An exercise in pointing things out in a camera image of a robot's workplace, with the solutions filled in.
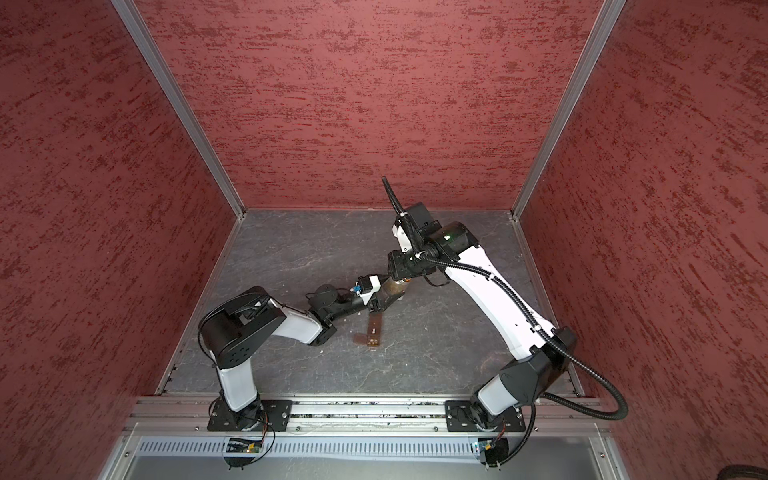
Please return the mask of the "red weekly pill organizer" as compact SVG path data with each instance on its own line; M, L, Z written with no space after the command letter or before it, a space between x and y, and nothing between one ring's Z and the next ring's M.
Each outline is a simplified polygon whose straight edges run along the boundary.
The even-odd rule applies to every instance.
M366 332L356 333L353 336L353 342L357 345L364 345L368 348L378 348L381 341L382 324L383 324L382 312L370 313Z

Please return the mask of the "clear pill bottle gold lid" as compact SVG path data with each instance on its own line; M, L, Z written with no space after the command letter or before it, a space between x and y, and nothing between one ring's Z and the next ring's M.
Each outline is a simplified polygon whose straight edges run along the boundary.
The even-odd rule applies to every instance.
M395 280L388 278L381 287L381 292L387 302L394 302L401 298L409 286L409 279Z

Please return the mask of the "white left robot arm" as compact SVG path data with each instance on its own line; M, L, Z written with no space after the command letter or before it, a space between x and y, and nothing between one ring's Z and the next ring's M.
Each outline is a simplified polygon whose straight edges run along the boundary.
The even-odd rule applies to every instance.
M251 360L270 337L320 346L337 332L336 321L382 313L402 296L391 279L363 276L351 288L318 287L306 295L308 308L299 310L255 286L207 313L198 324L198 343L215 365L224 405L240 414L260 401Z

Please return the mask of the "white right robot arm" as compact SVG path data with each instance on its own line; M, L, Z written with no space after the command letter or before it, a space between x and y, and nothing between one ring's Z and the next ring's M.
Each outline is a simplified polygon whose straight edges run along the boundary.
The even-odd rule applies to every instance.
M558 329L519 297L490 261L477 238L460 222L421 226L403 214L393 235L399 248L388 256L397 279L425 277L436 270L461 287L497 329L513 360L472 395L473 421L489 428L509 409L530 406L568 370L570 360L549 345L573 351L575 335Z

